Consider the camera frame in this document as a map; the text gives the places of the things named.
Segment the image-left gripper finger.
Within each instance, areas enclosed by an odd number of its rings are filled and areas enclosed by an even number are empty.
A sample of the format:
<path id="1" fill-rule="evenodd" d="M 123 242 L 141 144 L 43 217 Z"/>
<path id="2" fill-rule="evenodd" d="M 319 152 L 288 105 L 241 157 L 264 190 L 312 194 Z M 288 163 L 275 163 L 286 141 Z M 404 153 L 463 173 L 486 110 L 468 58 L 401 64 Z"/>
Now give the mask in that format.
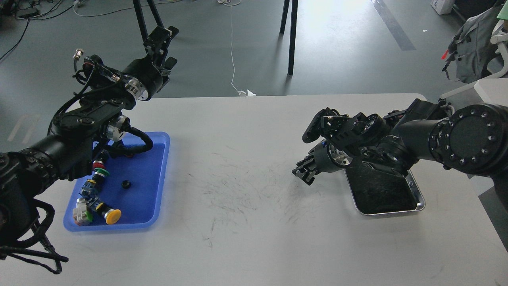
<path id="1" fill-rule="evenodd" d="M 179 33 L 179 29 L 173 26 L 168 28 L 156 27 L 144 40 L 143 45 L 151 62 L 160 71 L 169 54 L 168 47 L 171 40 Z"/>
<path id="2" fill-rule="evenodd" d="M 167 58 L 163 66 L 160 68 L 160 75 L 163 80 L 168 80 L 173 67 L 177 64 L 178 60 L 173 57 Z"/>

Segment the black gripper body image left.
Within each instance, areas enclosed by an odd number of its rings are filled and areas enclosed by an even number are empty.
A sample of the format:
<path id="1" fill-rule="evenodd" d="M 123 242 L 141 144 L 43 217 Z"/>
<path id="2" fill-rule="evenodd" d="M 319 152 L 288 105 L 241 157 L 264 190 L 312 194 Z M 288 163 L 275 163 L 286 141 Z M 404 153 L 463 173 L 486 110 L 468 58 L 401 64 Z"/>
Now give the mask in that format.
<path id="1" fill-rule="evenodd" d="M 167 76 L 154 65 L 152 58 L 133 60 L 122 70 L 125 88 L 136 100 L 148 101 L 167 83 Z"/>

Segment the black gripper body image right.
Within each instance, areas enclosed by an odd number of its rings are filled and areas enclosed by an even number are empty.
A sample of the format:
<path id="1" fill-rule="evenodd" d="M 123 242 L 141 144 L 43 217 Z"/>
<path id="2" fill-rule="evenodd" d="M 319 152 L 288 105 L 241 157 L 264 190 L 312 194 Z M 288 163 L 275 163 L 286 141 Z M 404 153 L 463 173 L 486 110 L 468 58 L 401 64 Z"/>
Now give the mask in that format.
<path id="1" fill-rule="evenodd" d="M 312 149 L 316 174 L 333 173 L 345 169 L 353 163 L 353 158 L 337 149 L 328 141 L 321 141 Z"/>

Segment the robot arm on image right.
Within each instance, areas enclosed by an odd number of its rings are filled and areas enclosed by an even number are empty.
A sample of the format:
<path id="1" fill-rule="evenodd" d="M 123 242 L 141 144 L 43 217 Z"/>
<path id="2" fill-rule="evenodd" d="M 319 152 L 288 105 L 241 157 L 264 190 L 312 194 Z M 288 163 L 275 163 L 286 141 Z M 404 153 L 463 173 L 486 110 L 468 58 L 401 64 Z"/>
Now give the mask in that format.
<path id="1" fill-rule="evenodd" d="M 419 211 L 425 201 L 410 169 L 420 160 L 489 177 L 507 208 L 507 107 L 480 103 L 458 111 L 416 99 L 386 116 L 320 110 L 302 140 L 320 142 L 292 173 L 312 185 L 317 174 L 345 170 L 363 215 Z"/>

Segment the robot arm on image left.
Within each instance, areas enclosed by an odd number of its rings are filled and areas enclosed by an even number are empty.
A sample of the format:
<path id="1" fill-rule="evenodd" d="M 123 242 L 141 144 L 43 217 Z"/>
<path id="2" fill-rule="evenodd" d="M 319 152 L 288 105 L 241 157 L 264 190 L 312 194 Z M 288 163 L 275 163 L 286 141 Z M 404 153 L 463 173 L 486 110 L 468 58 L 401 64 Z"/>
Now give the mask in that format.
<path id="1" fill-rule="evenodd" d="M 132 155 L 149 151 L 154 143 L 134 128 L 123 109 L 137 100 L 147 101 L 169 81 L 177 60 L 167 56 L 176 27 L 157 26 L 142 33 L 146 55 L 123 71 L 103 64 L 93 55 L 83 61 L 76 78 L 86 79 L 83 89 L 60 107 L 45 138 L 19 152 L 1 154 L 1 259 L 14 257 L 29 264 L 40 262 L 27 255 L 52 259 L 59 274 L 67 257 L 59 255 L 46 236 L 55 210 L 36 199 L 57 180 L 91 174 L 92 162 L 102 151 Z"/>

